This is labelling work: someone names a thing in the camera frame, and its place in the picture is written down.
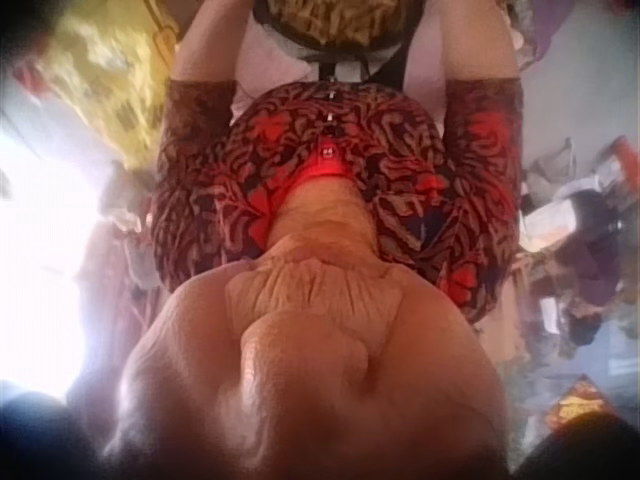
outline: red patterned blouse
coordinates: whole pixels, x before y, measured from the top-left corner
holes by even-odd
[[[384,261],[470,322],[494,307],[518,244],[519,80],[449,82],[444,138],[418,103],[376,84],[285,85],[229,126],[234,93],[233,82],[169,85],[152,237],[170,291],[261,256],[286,194],[337,174],[362,193]]]

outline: elderly woman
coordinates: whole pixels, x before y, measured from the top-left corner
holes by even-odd
[[[252,2],[204,2],[169,85],[152,234],[174,293],[125,372],[125,478],[506,471],[469,324],[517,246],[521,87],[495,0],[435,1],[444,138],[376,84],[284,85],[230,126]]]

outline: yellow fabric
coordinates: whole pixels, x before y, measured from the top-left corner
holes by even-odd
[[[43,55],[52,88],[122,153],[153,163],[178,27],[158,0],[73,0]]]

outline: sleeve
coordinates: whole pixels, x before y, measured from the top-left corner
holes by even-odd
[[[518,79],[447,85],[444,145],[461,213],[445,288],[471,322],[495,307],[518,248],[522,103]]]
[[[158,273],[170,292],[219,264],[211,189],[235,90],[235,82],[168,85],[151,239]]]

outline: wrinkled neck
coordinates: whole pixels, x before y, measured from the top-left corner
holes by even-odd
[[[279,255],[307,242],[331,245],[354,259],[378,260],[375,226],[353,182],[324,177],[289,194],[269,233],[268,250]]]

